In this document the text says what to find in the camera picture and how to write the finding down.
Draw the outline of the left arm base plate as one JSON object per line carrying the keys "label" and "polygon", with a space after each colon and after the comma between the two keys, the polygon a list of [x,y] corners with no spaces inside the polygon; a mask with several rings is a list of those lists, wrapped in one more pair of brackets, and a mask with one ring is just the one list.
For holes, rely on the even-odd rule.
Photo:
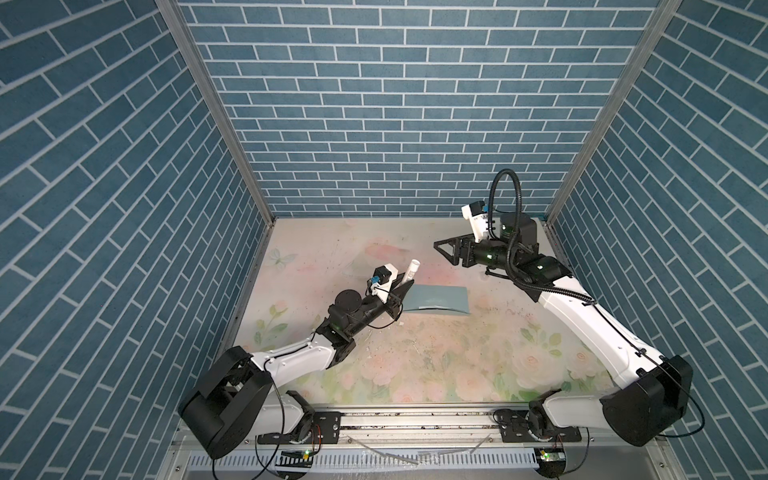
{"label": "left arm base plate", "polygon": [[342,414],[338,411],[319,411],[312,415],[305,413],[298,424],[287,433],[278,433],[274,428],[258,436],[258,443],[264,445],[322,443],[337,444],[341,430]]}

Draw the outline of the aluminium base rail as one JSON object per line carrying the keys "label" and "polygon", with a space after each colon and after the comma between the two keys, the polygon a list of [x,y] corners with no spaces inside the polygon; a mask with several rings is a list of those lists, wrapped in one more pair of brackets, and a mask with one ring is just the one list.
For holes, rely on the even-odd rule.
{"label": "aluminium base rail", "polygon": [[[338,411],[342,414],[339,442],[337,444],[289,443],[276,444],[285,448],[313,446],[325,448],[329,445],[366,443],[369,445],[452,445],[465,444],[475,439],[490,438],[502,444],[549,444],[539,442],[503,443],[499,429],[492,419],[497,409],[528,410],[525,403],[480,403],[480,404],[428,404],[428,405],[371,405],[371,406],[312,406],[316,412]],[[619,445],[625,440],[608,425],[568,426],[576,427],[582,434],[582,441],[588,435],[607,437]],[[245,445],[265,446],[258,438],[248,438],[238,447]]]}

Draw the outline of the white glue stick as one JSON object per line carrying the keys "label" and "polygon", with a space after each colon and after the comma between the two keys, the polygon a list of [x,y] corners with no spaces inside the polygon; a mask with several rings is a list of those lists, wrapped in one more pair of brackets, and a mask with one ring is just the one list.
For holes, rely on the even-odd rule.
{"label": "white glue stick", "polygon": [[409,266],[408,266],[407,270],[406,270],[406,271],[405,271],[405,273],[404,273],[404,276],[403,276],[402,282],[403,282],[403,283],[406,283],[406,282],[408,282],[408,281],[411,281],[411,280],[413,280],[413,279],[414,279],[414,277],[415,277],[415,274],[417,273],[417,271],[418,271],[418,269],[419,269],[419,267],[420,267],[420,261],[419,261],[419,260],[417,260],[417,259],[413,259],[413,260],[410,262],[410,264],[409,264]]}

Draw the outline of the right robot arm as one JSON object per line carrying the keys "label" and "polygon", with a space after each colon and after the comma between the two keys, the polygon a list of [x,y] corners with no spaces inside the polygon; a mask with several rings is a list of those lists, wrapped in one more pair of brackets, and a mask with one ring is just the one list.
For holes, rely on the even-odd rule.
{"label": "right robot arm", "polygon": [[557,258],[542,253],[537,225],[526,214],[506,213],[491,234],[485,213],[465,214],[469,234],[435,242],[452,265],[482,265],[489,276],[511,281],[560,319],[599,359],[613,385],[577,395],[551,390],[529,403],[531,434],[545,441],[561,429],[610,429],[641,447],[681,420],[691,399],[693,369],[667,357],[630,332],[600,306]]}

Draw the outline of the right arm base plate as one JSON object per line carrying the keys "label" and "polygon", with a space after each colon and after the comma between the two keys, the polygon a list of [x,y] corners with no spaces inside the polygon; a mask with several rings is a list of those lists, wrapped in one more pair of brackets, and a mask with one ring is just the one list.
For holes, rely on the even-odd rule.
{"label": "right arm base plate", "polygon": [[577,443],[582,440],[578,428],[553,426],[528,410],[497,409],[492,413],[492,419],[503,443]]}

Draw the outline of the teal envelope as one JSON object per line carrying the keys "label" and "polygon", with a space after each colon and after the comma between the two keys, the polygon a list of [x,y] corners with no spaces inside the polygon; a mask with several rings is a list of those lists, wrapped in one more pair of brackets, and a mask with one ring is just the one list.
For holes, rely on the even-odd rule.
{"label": "teal envelope", "polygon": [[413,285],[404,299],[409,313],[468,316],[469,296],[466,287]]}

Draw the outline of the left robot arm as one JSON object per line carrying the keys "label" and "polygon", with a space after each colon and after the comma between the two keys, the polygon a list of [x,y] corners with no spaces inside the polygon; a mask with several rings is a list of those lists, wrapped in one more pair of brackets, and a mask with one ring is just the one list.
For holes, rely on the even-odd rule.
{"label": "left robot arm", "polygon": [[268,444],[308,441],[315,409],[298,392],[282,395],[279,388],[344,361],[356,347],[355,336],[380,316],[398,320],[414,281],[401,275],[396,280],[396,288],[371,286],[365,297],[342,291],[303,341],[267,352],[248,353],[240,346],[226,350],[178,406],[208,456],[221,459],[251,437]]}

